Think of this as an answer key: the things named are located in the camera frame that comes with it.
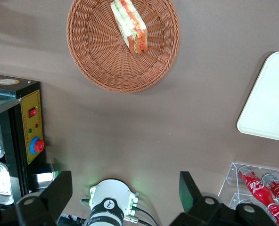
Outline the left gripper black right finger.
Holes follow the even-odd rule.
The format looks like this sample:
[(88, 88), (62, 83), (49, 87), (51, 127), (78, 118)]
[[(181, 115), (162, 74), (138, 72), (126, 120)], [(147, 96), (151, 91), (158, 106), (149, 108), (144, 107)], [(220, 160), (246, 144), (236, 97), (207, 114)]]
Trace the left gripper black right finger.
[(181, 171), (179, 197), (184, 211), (172, 226), (213, 226), (221, 211), (221, 204), (211, 196), (203, 196), (188, 171)]

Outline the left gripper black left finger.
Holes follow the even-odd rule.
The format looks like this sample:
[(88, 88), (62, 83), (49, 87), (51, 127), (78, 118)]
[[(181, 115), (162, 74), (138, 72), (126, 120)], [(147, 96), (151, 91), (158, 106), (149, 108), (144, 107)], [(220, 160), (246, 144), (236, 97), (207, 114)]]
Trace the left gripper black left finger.
[(16, 204), (19, 225), (55, 226), (72, 194), (72, 173), (62, 171), (39, 195), (24, 196)]

